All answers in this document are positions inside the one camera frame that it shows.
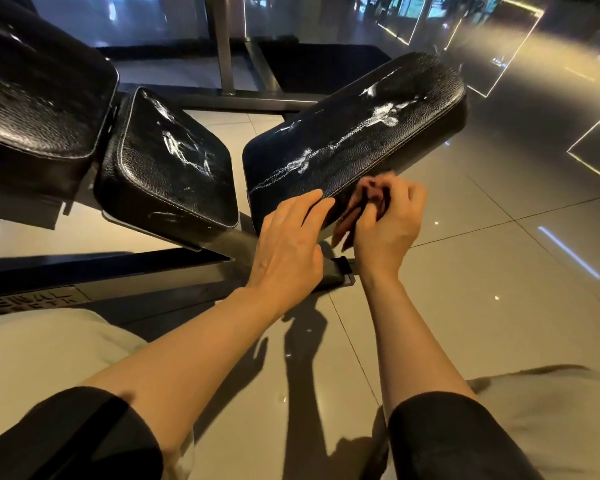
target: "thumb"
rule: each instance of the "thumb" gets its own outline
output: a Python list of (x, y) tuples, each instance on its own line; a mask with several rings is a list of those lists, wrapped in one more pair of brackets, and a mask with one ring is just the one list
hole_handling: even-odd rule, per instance
[(373, 202), (368, 202), (368, 204), (365, 206), (364, 211), (362, 212), (362, 215), (360, 216), (360, 218), (358, 219), (358, 222), (356, 223), (356, 228), (370, 229), (371, 227), (376, 225), (376, 220), (377, 220), (376, 205)]

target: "person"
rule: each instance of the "person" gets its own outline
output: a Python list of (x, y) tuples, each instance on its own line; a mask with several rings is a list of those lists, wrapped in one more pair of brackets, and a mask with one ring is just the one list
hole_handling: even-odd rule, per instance
[[(372, 200), (350, 215), (357, 220), (353, 247), (376, 329), (397, 478), (540, 479), (478, 402), (399, 281), (402, 259), (420, 231), (424, 187), (392, 173), (375, 177), (374, 186), (390, 196), (383, 215), (378, 218)], [(320, 282), (317, 240), (335, 202), (321, 197), (314, 190), (283, 201), (264, 219), (245, 287), (42, 400), (1, 434), (0, 479), (160, 479), (234, 364)]]

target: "metal post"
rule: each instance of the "metal post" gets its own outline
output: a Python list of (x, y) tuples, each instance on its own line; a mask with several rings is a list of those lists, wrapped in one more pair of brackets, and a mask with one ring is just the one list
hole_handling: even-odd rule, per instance
[(227, 2), (226, 0), (211, 0), (211, 2), (222, 92), (223, 94), (234, 94)]

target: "leather upholstery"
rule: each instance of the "leather upholstery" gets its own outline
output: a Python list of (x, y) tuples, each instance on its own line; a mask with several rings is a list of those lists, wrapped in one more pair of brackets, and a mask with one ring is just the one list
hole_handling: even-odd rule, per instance
[(280, 201), (321, 188), (343, 213), (360, 177), (401, 172), (464, 128), (460, 76), (430, 54), (388, 62), (251, 140), (242, 154), (256, 231)]
[(145, 88), (120, 106), (94, 191), (115, 219), (190, 248), (238, 224), (229, 150)]
[(117, 84), (96, 49), (0, 0), (0, 187), (71, 198)]

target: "person's right hand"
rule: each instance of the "person's right hand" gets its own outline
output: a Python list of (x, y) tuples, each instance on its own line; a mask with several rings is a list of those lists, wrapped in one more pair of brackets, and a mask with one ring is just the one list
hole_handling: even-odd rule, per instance
[(356, 223), (353, 249), (360, 277), (398, 277), (402, 259), (420, 233), (427, 191), (393, 172), (378, 175), (376, 188), (389, 189), (391, 201), (377, 220), (378, 206), (369, 202)]

